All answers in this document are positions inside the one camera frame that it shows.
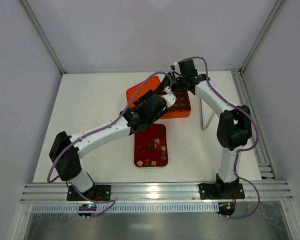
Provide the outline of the orange chocolate box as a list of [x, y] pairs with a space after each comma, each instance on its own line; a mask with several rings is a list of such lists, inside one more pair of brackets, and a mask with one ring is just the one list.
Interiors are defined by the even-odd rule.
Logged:
[[175, 92], [176, 102], [168, 109], [168, 112], [163, 115], [160, 119], [180, 119], [188, 118], [191, 114], [191, 103], [189, 99], [188, 91], [177, 90]]

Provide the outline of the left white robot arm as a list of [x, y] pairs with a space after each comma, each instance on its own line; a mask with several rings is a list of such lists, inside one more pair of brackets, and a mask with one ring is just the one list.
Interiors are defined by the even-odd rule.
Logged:
[[49, 152], [52, 169], [57, 171], [62, 181], [71, 184], [72, 192], [77, 192], [83, 199], [90, 198], [96, 194], [96, 185], [82, 169], [81, 159], [107, 143], [152, 127], [176, 100], [169, 87], [164, 89], [163, 95], [149, 90], [134, 102], [133, 107], [126, 106], [105, 124], [74, 135], [65, 131], [58, 133]]

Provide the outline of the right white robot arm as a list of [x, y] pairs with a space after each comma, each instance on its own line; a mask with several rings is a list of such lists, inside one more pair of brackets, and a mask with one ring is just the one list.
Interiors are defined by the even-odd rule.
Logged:
[[216, 137], [222, 147], [221, 164], [214, 183], [198, 186], [202, 200], [244, 199], [243, 185], [237, 174], [240, 153], [252, 137], [251, 112], [247, 105], [231, 102], [214, 88], [207, 73], [199, 74], [193, 58], [186, 58], [171, 66], [179, 68], [173, 88], [185, 89], [204, 101], [218, 116]]

